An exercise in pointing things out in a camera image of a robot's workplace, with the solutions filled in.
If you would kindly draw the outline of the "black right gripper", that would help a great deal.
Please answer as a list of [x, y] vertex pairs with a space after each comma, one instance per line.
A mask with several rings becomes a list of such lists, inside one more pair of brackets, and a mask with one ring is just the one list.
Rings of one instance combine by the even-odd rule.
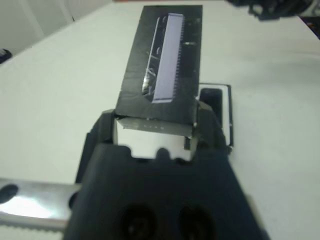
[[317, 16], [316, 0], [228, 0], [227, 2], [234, 7], [248, 7], [248, 13], [260, 21]]

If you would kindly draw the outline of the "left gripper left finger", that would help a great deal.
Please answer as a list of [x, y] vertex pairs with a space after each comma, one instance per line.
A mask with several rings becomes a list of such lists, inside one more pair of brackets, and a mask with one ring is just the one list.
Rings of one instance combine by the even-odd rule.
[[114, 109], [105, 110], [93, 124], [86, 136], [86, 147], [93, 150], [97, 144], [116, 145], [118, 133]]

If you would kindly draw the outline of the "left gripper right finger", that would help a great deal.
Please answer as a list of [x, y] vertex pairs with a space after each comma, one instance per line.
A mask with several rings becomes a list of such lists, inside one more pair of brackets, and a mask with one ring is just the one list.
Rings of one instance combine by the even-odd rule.
[[197, 150], [213, 149], [230, 153], [223, 128], [213, 109], [206, 103], [199, 101], [196, 122], [192, 132], [192, 152]]

